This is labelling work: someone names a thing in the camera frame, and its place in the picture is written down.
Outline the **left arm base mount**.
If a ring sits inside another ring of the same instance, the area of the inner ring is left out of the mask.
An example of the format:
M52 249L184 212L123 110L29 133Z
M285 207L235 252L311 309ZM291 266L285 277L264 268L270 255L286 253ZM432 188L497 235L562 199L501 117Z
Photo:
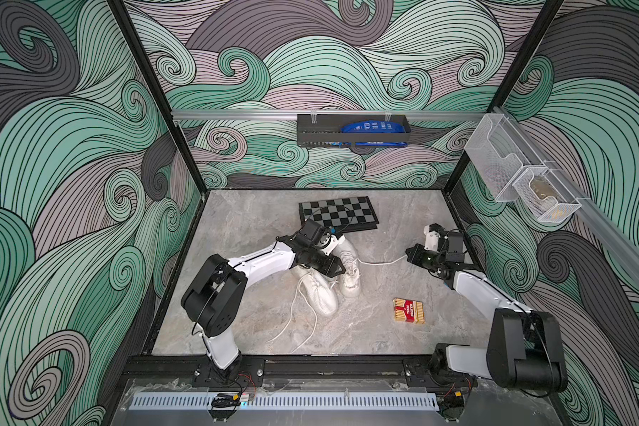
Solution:
M211 389L252 389L262 385L263 374L264 359L260 357L240 355L227 368L219 368L210 358L202 357L195 369L193 385Z

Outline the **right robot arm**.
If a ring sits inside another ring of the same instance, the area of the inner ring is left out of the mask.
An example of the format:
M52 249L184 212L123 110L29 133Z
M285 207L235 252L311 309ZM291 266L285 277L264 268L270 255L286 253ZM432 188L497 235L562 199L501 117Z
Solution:
M408 263L442 280L492 323L483 347L438 344L431 376L438 382L483 378L536 398L564 392L566 357L556 317L510 296L465 256L463 235L438 224L424 228L424 243L406 249Z

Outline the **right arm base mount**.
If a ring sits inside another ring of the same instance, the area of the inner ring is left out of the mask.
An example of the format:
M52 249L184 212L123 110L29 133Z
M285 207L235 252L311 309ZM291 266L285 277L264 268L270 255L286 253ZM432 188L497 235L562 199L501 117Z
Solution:
M448 369L431 357L410 357L403 360L406 382L410 387L424 387L433 390L448 391L472 390L477 380L470 375Z

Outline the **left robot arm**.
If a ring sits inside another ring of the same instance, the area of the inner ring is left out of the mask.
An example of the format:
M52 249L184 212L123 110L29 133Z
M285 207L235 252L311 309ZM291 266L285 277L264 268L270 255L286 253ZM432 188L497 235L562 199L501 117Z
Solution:
M226 371L238 362L241 351L232 324L244 293L277 273L294 273L296 295L316 317L333 315L338 299L330 281L346 273L338 256L344 242L344 236L333 228L307 220L294 234L278 236L269 246L248 255L208 257L180 304L193 322L193 333L202 338L211 364Z

